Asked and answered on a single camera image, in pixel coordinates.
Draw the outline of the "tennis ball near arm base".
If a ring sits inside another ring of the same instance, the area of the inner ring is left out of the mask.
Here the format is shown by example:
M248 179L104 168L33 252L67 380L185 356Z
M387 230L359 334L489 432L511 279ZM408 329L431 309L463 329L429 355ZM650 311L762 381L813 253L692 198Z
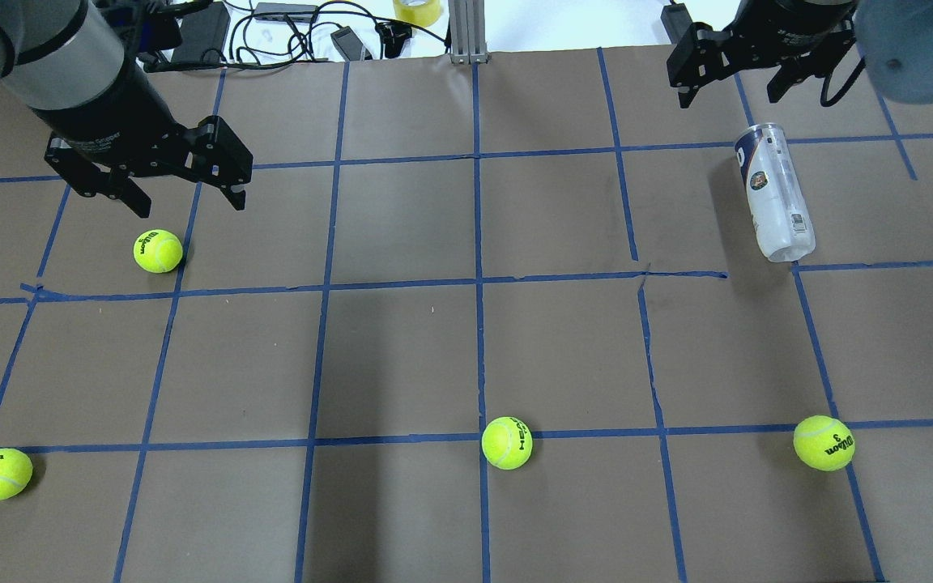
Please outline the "tennis ball near arm base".
M532 457L534 440L525 421L502 416L489 422L481 436L481 448L489 465L499 470L521 468Z

